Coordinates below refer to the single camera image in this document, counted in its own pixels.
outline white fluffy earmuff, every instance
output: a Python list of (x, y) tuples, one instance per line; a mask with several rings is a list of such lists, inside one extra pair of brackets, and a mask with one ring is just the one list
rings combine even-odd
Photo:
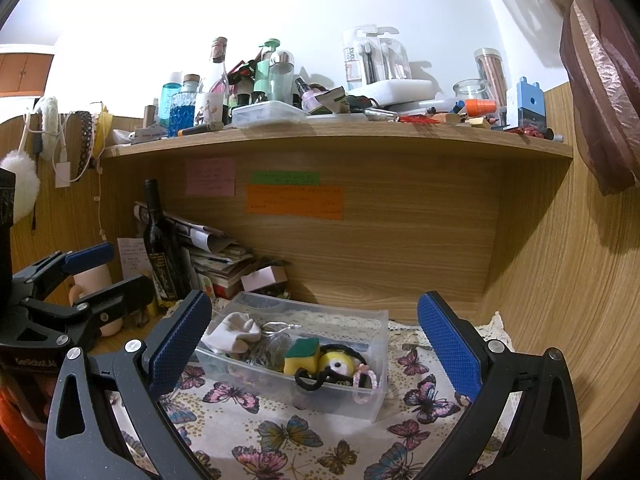
[(20, 146), (7, 153), (0, 162), (0, 168), (15, 173), (14, 224), (17, 224), (32, 210), (40, 190), (40, 179), (36, 173), (36, 163), (24, 151), (29, 129), (24, 125)]

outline pink box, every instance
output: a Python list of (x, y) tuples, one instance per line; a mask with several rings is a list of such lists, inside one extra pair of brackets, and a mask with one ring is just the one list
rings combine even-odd
[(270, 266), (242, 276), (240, 279), (242, 280), (244, 290), (251, 292), (264, 286), (286, 282), (287, 273), (284, 271), (284, 267)]

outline pink sticky note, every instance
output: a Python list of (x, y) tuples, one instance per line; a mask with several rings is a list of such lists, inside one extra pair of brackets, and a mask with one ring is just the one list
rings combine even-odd
[(231, 157), (189, 160), (186, 172), (187, 196), (236, 195), (236, 162)]

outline metal screw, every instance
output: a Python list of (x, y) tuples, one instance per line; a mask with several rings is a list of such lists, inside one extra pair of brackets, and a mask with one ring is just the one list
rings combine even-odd
[(142, 343), (140, 339), (132, 339), (131, 341), (127, 341), (127, 344), (124, 345), (124, 349), (127, 352), (137, 352), (142, 348)]
[(494, 354), (501, 354), (504, 352), (504, 343), (502, 341), (498, 341), (497, 339), (491, 339), (489, 341), (489, 350)]
[(82, 353), (82, 350), (79, 349), (77, 346), (74, 346), (71, 350), (69, 350), (69, 352), (66, 353), (66, 358), (76, 359), (77, 357), (80, 356), (81, 353)]
[(549, 354), (549, 357), (551, 357), (554, 361), (562, 360), (562, 352), (557, 348), (550, 348), (549, 350), (547, 350), (547, 352)]

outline brown curtain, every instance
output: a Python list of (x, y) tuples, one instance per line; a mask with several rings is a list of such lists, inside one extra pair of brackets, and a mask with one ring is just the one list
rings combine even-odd
[(606, 194), (640, 183), (640, 56), (609, 0), (573, 0), (562, 63), (574, 94), (577, 145)]

